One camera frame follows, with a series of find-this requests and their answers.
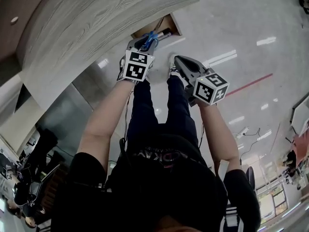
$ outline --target window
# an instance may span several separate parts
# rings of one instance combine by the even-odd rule
[[[288,209],[283,185],[278,180],[271,183],[270,189],[264,188],[263,191],[261,190],[257,197],[260,203],[261,224],[266,223]]]

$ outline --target leg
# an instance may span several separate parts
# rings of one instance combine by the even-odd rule
[[[146,80],[139,82],[134,88],[132,118],[127,131],[128,141],[152,130],[157,125],[158,120],[151,101],[150,84]]]
[[[183,136],[194,146],[198,146],[197,130],[190,116],[183,83],[175,75],[171,75],[167,83],[169,85],[169,115],[166,124],[174,133]]]

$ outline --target white floor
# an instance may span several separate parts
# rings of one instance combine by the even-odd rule
[[[243,164],[254,166],[257,185],[262,185],[265,178],[273,177],[278,157],[290,148],[284,138],[292,107],[309,92],[309,17],[298,0],[200,0],[176,11],[174,16],[185,40],[165,49],[158,48],[149,74],[159,122],[164,123],[168,114],[166,80],[171,52],[201,62],[233,52],[234,58],[213,67],[231,83],[229,92],[272,74],[218,104],[233,133],[250,127],[248,134],[255,134],[261,128],[260,135],[267,136],[242,157]],[[94,63],[82,74],[89,91],[81,93],[93,107],[115,84],[118,63],[129,40],[122,41],[97,61],[105,59],[105,67],[100,69]],[[196,106],[191,109],[191,115],[200,135],[201,118]],[[116,133],[123,135],[124,118]],[[248,151],[257,138],[256,135],[238,140],[239,153]],[[200,150],[211,165],[206,137]]]

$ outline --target sneaker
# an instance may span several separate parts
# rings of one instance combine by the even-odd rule
[[[175,57],[178,56],[175,53],[172,53],[171,56],[169,57],[169,77],[171,75],[176,75],[180,77],[179,71],[176,69],[175,66]]]

